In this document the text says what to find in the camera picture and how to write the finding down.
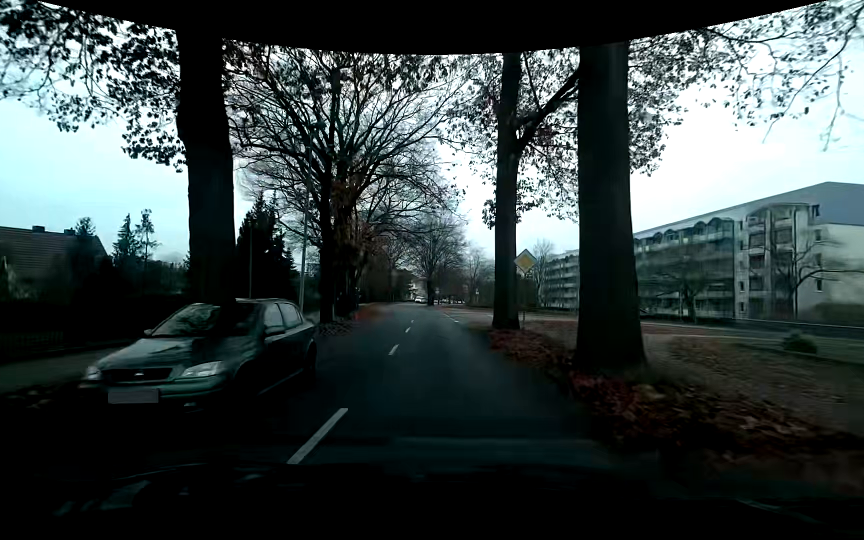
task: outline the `car grille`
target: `car grille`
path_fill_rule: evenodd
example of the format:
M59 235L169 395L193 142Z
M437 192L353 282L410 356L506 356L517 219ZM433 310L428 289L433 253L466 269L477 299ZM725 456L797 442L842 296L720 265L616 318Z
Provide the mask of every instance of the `car grille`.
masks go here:
M172 373L170 367L150 369L106 369L102 377L109 383L150 383L165 381Z

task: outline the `lamp post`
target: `lamp post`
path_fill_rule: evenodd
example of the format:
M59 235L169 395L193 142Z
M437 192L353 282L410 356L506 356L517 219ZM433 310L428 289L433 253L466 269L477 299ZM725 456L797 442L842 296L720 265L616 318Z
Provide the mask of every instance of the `lamp post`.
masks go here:
M305 176L305 194L302 197L302 271L298 282L298 310L306 314L306 244L308 244L309 196L312 191L312 133L326 127L325 122L310 124L309 144L306 147L306 165L308 173Z

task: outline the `yellow diamond priority sign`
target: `yellow diamond priority sign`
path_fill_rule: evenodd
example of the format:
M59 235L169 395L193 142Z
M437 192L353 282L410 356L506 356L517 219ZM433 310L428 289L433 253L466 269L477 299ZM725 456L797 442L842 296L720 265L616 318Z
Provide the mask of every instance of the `yellow diamond priority sign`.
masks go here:
M529 270L532 270L532 267L535 266L537 262L538 260L531 252L529 252L529 250L522 250L522 252L515 258L515 266L518 266L518 269L522 271L522 274L528 274Z

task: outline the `house roof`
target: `house roof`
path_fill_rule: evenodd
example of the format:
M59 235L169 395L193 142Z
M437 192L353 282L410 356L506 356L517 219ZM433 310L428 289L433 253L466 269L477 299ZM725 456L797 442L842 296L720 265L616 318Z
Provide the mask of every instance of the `house roof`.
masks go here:
M98 236L91 239L96 255L104 257L102 240ZM64 259L76 240L77 236L68 232L0 227L0 253L21 280L47 279L54 272L57 259Z

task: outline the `shrub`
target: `shrub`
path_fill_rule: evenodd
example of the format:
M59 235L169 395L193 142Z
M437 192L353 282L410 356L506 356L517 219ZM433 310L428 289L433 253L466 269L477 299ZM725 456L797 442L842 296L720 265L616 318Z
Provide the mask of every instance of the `shrub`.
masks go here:
M782 349L793 353L810 353L812 355L819 351L814 341L798 333L798 331L792 332L791 335L782 340Z

